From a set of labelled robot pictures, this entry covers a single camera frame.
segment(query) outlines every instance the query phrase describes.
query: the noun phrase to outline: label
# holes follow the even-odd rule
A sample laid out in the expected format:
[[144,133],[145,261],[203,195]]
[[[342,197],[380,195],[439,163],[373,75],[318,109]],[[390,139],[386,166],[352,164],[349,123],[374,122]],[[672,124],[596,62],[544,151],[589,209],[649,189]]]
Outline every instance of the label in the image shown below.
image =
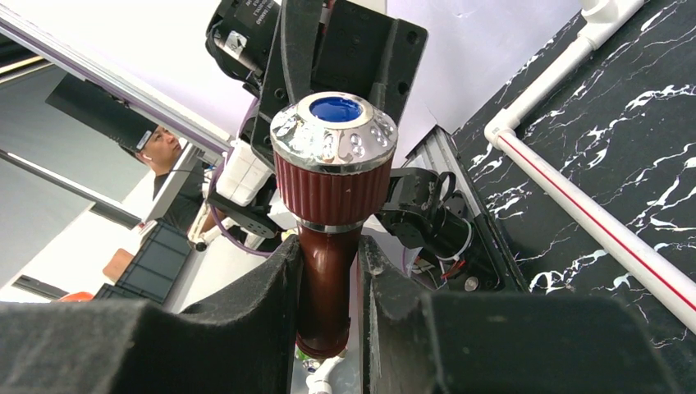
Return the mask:
[[143,138],[140,139],[140,142],[135,146],[137,150],[141,150],[142,148],[145,147],[145,144],[148,143],[148,140],[150,139],[150,136],[152,135],[152,131],[148,130],[143,134]]
[[235,18],[244,26],[254,29],[266,21],[274,4],[273,0],[241,0]]
[[239,60],[245,47],[246,37],[236,31],[231,31],[230,35],[227,36],[227,41],[225,41],[225,52],[229,53],[230,56],[236,60]]

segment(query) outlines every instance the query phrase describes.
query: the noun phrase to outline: blue cap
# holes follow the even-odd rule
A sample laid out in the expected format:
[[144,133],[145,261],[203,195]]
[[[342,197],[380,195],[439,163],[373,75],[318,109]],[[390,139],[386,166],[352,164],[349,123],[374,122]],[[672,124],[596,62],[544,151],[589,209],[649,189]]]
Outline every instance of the blue cap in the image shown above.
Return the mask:
[[309,112],[323,121],[342,123],[357,119],[363,113],[363,108],[347,98],[324,97],[311,103]]

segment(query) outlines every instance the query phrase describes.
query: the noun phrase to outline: white plastic part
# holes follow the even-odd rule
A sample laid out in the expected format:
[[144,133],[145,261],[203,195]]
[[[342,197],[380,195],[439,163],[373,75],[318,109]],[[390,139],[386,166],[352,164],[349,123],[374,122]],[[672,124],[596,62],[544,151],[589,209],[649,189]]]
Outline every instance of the white plastic part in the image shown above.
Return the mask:
[[571,61],[577,66],[586,55],[588,45],[599,48],[643,5],[643,0],[581,2],[582,15],[588,24],[579,32],[578,39],[530,85],[531,92],[522,93],[486,125],[484,135],[495,148],[510,156],[689,330],[696,332],[696,284],[546,163],[514,132],[520,120],[572,70],[569,68]]
[[271,205],[271,210],[268,212],[268,217],[281,229],[290,230],[291,228],[297,227],[297,219],[292,215],[292,212],[287,209],[285,203],[283,203],[280,192],[276,191],[269,203]]
[[310,374],[305,380],[309,388],[309,394],[332,394],[331,386],[328,384],[328,375],[344,359],[344,356],[337,355],[324,360],[317,371]]
[[209,213],[210,207],[207,204],[201,205],[194,222],[191,224],[191,227],[189,227],[189,232],[186,234],[186,236],[188,237],[189,241],[193,242],[194,244],[204,242],[203,224],[205,223],[205,218],[208,217]]
[[[224,218],[222,220],[222,226],[225,228],[230,228],[234,225],[235,225],[235,222],[230,218]],[[215,238],[218,238],[220,235],[222,235],[222,231],[220,231],[220,227],[213,226],[213,228],[211,228],[210,230],[201,234],[200,241],[202,241],[206,245],[210,245],[210,243],[213,242],[213,240]]]
[[263,242],[266,240],[266,238],[263,238],[262,236],[257,236],[246,231],[246,229],[243,227],[242,230],[246,232],[246,241],[244,241],[244,246],[246,246],[249,249],[256,250],[256,248],[261,246],[261,244],[263,244]]
[[696,284],[689,277],[517,137],[505,133],[499,136],[499,140],[503,152],[689,330],[696,332]]
[[359,6],[363,6],[380,14],[387,14],[387,0],[350,0]]
[[249,144],[242,140],[236,140],[234,144],[235,150],[222,170],[215,190],[222,197],[245,207],[266,183],[272,171],[256,157]]
[[587,39],[596,51],[644,4],[644,0],[581,1],[581,15],[588,22],[578,38]]

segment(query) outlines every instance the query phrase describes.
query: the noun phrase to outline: black marble wall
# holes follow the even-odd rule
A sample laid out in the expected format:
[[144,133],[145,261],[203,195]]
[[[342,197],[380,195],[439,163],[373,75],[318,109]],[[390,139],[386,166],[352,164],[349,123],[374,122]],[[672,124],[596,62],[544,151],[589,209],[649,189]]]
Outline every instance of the black marble wall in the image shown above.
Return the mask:
[[[620,300],[644,320],[684,392],[696,392],[694,334],[483,137],[485,124],[584,25],[581,16],[570,21],[454,139],[491,214],[509,234],[530,290]],[[552,166],[696,279],[696,0],[647,1],[517,131]]]

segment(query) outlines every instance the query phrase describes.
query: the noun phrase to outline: brown tube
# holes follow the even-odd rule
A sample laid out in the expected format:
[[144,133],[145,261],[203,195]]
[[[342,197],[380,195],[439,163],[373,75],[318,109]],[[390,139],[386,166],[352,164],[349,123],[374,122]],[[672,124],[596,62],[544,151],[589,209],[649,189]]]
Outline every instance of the brown tube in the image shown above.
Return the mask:
[[271,122],[278,191],[304,255],[296,343],[310,357],[348,342],[350,266],[362,223],[387,199],[397,134],[386,113],[341,92],[311,94]]
[[297,346],[317,359],[340,353],[348,342],[350,266],[362,227],[327,234],[298,226],[304,269],[298,302]]

